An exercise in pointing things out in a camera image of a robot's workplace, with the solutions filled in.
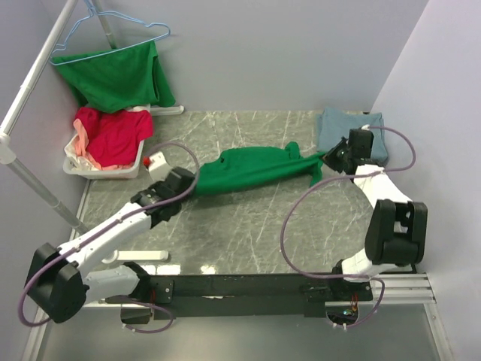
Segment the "green t-shirt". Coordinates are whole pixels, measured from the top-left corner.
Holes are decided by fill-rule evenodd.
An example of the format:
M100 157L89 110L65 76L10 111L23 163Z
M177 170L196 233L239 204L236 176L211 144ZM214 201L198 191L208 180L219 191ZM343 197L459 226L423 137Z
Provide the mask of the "green t-shirt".
M323 152L302 156L297 142L280 147L238 147L205 163L193 194L216 196L241 192L308 174L311 185L322 180Z
M52 63L81 107L112 114L138 105L169 108L176 104L153 41L118 50L55 56Z

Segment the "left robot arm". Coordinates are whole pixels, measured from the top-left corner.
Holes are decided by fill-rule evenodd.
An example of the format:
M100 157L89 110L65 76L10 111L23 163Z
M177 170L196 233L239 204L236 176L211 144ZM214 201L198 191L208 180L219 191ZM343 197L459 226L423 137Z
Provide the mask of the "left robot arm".
M34 253L21 295L30 297L49 320L63 323L84 305L113 296L132 302L154 300L151 276L135 262L107 271L95 267L125 241L180 212L198 175L176 167L166 179L131 197L116 214L80 237L58 247L46 243Z

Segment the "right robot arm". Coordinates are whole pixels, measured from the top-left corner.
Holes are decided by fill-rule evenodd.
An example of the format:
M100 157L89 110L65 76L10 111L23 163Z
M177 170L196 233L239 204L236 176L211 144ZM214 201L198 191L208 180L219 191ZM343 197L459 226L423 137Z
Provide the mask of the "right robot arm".
M412 168L416 151L402 133L384 126L378 129L405 140L412 155L408 165L386 168L372 158L375 127L369 125L351 129L349 136L342 137L323 157L329 168L347 176L364 193L373 208L364 247L341 260L335 269L341 275L330 281L331 294L339 300L348 299L356 291L356 283L368 282L386 271L416 265L425 255L428 207L406 196L389 177L391 173Z

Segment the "folded blue-grey t-shirt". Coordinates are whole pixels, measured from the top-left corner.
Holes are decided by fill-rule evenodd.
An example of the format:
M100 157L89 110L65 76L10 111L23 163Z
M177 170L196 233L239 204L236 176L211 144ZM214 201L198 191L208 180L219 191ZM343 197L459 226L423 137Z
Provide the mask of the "folded blue-grey t-shirt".
M347 138L351 129L361 128L365 125L384 126L381 113L374 114L348 114L335 108L325 108L316 116L316 148L319 152L327 153L339 143L342 137ZM381 165L389 160L385 146L384 131L379 128L371 130L374 135L371 158Z

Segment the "white laundry basket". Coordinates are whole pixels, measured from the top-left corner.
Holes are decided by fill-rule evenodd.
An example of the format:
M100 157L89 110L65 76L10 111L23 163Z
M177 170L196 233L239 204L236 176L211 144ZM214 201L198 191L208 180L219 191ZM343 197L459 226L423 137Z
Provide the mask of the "white laundry basket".
M147 110L150 112L150 106L149 105L138 105L134 107L129 107L123 110L131 110L132 108L135 107L145 107ZM138 154L136 157L135 162L133 163L132 166L127 167L127 168L118 168L118 169L111 169L111 170L89 170L89 169L84 169L80 167L80 160L77 158L77 155L75 153L74 149L74 142L77 140L77 132L74 129L74 135L72 139L67 143L67 145L64 147L64 152L65 152L65 167L64 170L67 173L70 174L75 174L75 175L80 175L82 177L86 178L91 178L91 179L99 179L99 178L132 178L136 177L138 173L138 167L140 164L140 158L141 158L141 151L143 147L143 142L142 141L139 145L138 149Z

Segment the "red t-shirt in basket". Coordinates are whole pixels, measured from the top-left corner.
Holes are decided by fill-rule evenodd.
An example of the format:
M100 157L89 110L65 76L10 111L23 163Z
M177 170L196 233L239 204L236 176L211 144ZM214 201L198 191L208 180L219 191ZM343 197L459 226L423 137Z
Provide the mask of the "red t-shirt in basket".
M153 135L152 116L145 107L112 114L82 107L74 120L77 118L85 127L89 138L87 150L101 165L101 170L132 166L140 143Z

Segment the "pink garment in basket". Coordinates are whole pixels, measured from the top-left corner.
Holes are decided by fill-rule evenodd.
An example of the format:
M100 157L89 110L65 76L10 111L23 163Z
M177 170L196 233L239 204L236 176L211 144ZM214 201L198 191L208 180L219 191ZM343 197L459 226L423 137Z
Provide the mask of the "pink garment in basket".
M101 165L94 160L93 156L87 150L89 138L80 119L77 118L73 122L73 125L75 131L77 132L77 140L74 142L74 148L77 158L80 160L80 167L89 170L101 170Z

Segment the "black base beam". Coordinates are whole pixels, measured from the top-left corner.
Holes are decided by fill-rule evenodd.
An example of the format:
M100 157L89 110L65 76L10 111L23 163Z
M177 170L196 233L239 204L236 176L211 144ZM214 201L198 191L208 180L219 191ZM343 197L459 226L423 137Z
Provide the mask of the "black base beam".
M301 314L324 317L327 302L371 301L369 283L307 278L300 274L154 275L135 297L175 317Z

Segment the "green t-shirt on hanger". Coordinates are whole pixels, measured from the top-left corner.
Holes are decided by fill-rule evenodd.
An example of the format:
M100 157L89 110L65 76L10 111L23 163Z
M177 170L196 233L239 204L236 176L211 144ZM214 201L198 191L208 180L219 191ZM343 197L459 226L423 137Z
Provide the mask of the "green t-shirt on hanger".
M176 104L153 41L118 50L55 56L52 63L81 107L112 114L138 105L169 108Z

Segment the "aluminium rail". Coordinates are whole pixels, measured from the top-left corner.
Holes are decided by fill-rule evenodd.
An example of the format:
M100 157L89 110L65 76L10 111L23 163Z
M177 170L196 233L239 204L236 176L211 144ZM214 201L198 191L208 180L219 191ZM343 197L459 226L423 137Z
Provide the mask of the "aluminium rail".
M24 360L451 360L437 300L425 274L384 276L377 313L342 331L299 316L183 318L166 332L123 329L119 307L87 305L62 325L29 333Z

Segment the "white clothes rack frame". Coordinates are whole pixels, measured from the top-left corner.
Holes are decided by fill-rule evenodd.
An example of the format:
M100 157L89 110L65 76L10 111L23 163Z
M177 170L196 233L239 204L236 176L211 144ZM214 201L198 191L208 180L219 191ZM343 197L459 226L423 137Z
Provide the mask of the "white clothes rack frame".
M11 171L13 171L17 177L20 178L30 189L32 189L38 196L40 196L48 206L53 209L67 224L73 229L72 235L77 233L87 232L86 226L82 221L74 216L65 205L52 193L46 186L41 183L40 180L22 164L17 158L16 154L10 148L12 133L29 96L32 94L40 76L49 62L50 53L54 48L54 45L60 39L60 36L66 27L68 20L70 19L77 1L67 1L60 15L55 21L53 28L44 42L40 53L37 55L32 67L29 69L20 90L18 91L14 101L12 102L8 112L5 115L1 123L1 164L6 165ZM168 116L179 115L184 112L185 108L182 105L169 107L169 108L151 108L151 114L153 116ZM168 258L169 253L163 250L150 250L150 251L115 251L106 260L102 261L105 264L121 261L165 261Z

